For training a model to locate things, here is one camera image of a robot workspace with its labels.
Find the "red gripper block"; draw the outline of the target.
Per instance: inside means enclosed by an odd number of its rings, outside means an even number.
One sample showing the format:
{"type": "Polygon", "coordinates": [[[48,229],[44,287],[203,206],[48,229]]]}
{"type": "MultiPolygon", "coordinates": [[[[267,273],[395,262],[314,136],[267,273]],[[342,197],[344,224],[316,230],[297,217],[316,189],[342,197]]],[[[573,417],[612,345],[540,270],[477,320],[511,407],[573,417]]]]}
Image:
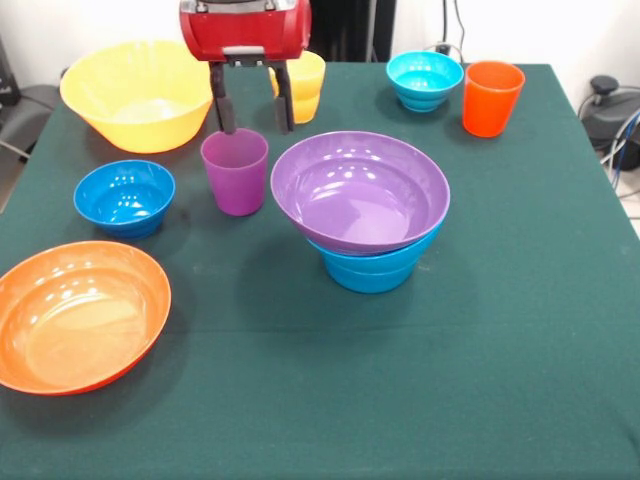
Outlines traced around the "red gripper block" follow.
{"type": "Polygon", "coordinates": [[[191,54],[209,63],[210,86],[218,128],[235,132],[235,114],[227,95],[224,64],[265,61],[273,70],[274,99],[280,131],[294,130],[291,83],[286,60],[298,58],[311,35],[308,1],[181,1],[179,21],[191,54]]]}

